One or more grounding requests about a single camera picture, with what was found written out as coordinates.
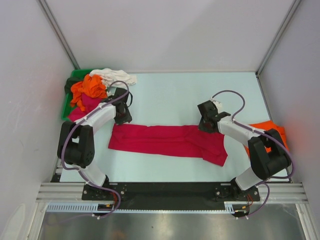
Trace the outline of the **crimson t shirt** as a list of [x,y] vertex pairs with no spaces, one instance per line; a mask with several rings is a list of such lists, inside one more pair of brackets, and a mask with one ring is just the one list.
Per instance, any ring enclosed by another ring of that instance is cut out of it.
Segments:
[[201,158],[221,167],[228,157],[224,135],[201,131],[196,125],[115,124],[108,148],[142,154]]

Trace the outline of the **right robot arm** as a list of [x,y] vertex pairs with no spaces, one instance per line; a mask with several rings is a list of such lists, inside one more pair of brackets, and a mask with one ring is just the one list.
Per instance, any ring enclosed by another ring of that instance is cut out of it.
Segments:
[[207,133],[231,137],[248,148],[250,167],[230,181],[231,196],[242,201],[249,189],[274,177],[292,165],[288,149],[275,129],[262,131],[240,123],[230,113],[220,111],[218,103],[207,100],[197,106],[201,119],[198,128]]

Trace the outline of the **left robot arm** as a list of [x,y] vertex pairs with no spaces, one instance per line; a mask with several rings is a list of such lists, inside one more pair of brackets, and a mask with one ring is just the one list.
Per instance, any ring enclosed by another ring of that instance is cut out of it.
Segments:
[[117,125],[130,123],[129,107],[133,95],[128,89],[115,89],[113,95],[100,102],[92,111],[75,122],[65,121],[60,130],[57,157],[65,170],[77,171],[93,188],[93,194],[100,200],[110,196],[108,176],[96,165],[95,134],[110,121]]

